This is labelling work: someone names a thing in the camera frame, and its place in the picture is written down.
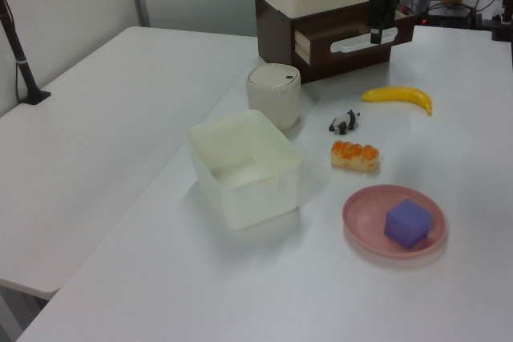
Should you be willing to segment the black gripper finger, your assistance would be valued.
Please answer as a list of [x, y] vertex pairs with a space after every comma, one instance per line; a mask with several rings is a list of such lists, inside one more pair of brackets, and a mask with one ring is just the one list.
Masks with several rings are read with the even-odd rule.
[[372, 44], [382, 43], [382, 15], [383, 0], [369, 0], [369, 28]]
[[400, 0], [384, 0], [384, 16], [383, 16], [383, 29], [389, 29], [394, 26], [395, 13], [398, 8]]

